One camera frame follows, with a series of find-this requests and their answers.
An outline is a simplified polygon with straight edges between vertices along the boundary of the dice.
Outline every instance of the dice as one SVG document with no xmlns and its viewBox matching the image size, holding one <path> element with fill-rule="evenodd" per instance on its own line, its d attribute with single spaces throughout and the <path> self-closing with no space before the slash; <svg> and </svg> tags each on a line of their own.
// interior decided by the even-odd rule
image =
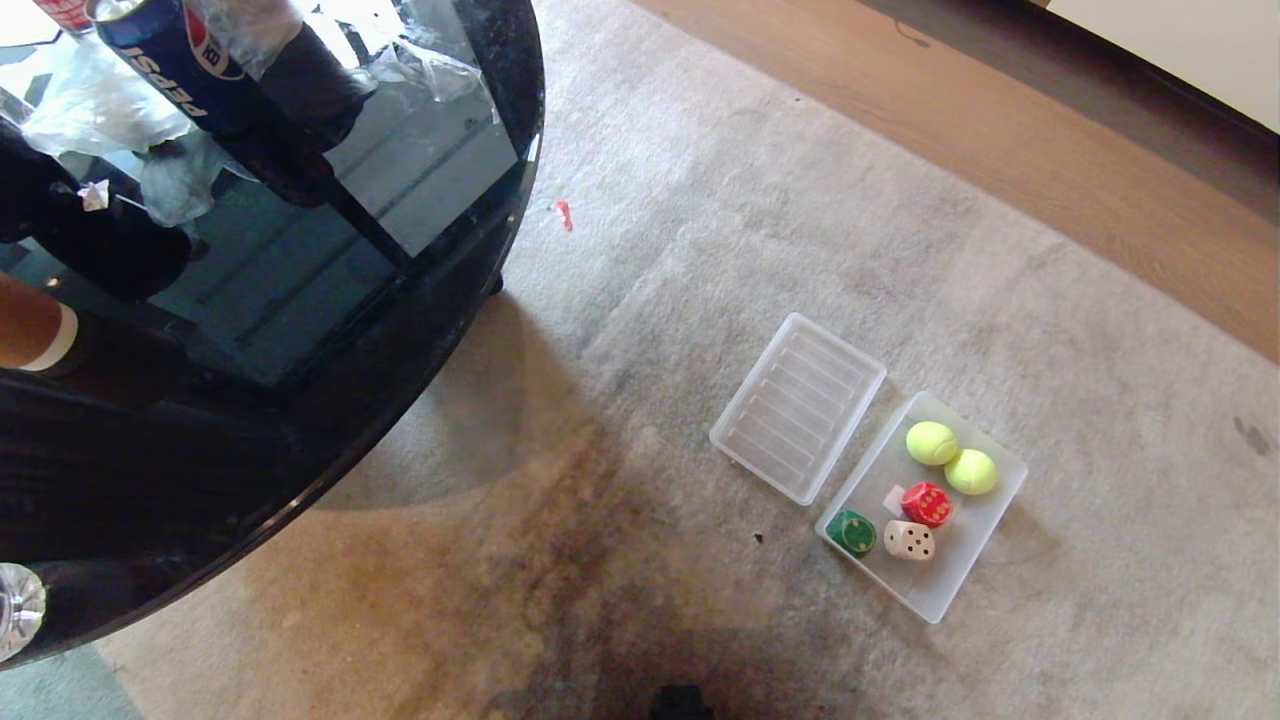
<svg viewBox="0 0 1280 720">
<path fill-rule="evenodd" d="M 933 560 L 933 529 L 920 523 L 890 520 L 884 525 L 884 550 L 893 557 L 924 562 Z"/>
<path fill-rule="evenodd" d="M 902 514 L 913 521 L 941 528 L 951 518 L 951 498 L 933 483 L 919 483 L 902 493 Z"/>
<path fill-rule="evenodd" d="M 852 510 L 844 510 L 831 519 L 827 537 L 854 557 L 867 557 L 876 547 L 876 525 Z"/>
</svg>

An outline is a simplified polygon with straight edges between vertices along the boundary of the carpet stain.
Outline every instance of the carpet stain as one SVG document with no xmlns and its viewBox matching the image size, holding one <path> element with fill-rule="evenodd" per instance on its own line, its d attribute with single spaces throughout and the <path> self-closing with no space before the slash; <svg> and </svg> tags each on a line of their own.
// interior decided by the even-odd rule
<svg viewBox="0 0 1280 720">
<path fill-rule="evenodd" d="M 1240 437 L 1244 438 L 1244 442 L 1253 452 L 1258 454 L 1258 457 L 1267 457 L 1275 450 L 1275 446 L 1271 445 L 1271 441 L 1262 434 L 1262 430 L 1257 425 L 1249 424 L 1245 427 L 1244 420 L 1240 418 L 1235 418 L 1235 432 L 1240 433 Z"/>
</svg>

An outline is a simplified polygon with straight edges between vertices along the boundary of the red dice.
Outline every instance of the red dice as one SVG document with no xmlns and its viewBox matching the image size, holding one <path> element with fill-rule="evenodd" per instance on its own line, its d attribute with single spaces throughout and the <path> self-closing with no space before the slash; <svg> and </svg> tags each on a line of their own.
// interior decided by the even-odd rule
<svg viewBox="0 0 1280 720">
<path fill-rule="evenodd" d="M 951 498 L 933 483 L 911 486 L 902 495 L 902 512 L 914 523 L 941 528 L 951 518 Z"/>
</svg>

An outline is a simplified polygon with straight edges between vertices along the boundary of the small white paper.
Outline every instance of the small white paper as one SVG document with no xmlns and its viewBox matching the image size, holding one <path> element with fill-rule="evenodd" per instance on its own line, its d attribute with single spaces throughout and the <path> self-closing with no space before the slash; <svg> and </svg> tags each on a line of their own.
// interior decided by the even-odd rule
<svg viewBox="0 0 1280 720">
<path fill-rule="evenodd" d="M 895 518 L 902 516 L 902 496 L 906 495 L 906 488 L 902 486 L 893 486 L 893 489 L 888 491 L 884 496 L 884 510 L 893 514 Z"/>
<path fill-rule="evenodd" d="M 96 213 L 111 205 L 111 181 L 91 182 L 77 193 L 84 200 L 84 211 Z"/>
</svg>

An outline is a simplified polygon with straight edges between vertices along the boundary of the wooden floor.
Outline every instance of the wooden floor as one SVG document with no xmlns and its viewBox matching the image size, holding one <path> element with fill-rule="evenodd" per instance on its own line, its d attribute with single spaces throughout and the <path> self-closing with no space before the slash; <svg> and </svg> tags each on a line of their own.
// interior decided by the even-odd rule
<svg viewBox="0 0 1280 720">
<path fill-rule="evenodd" d="M 1280 359 L 1277 138 L 1030 3 L 634 0 Z"/>
</svg>

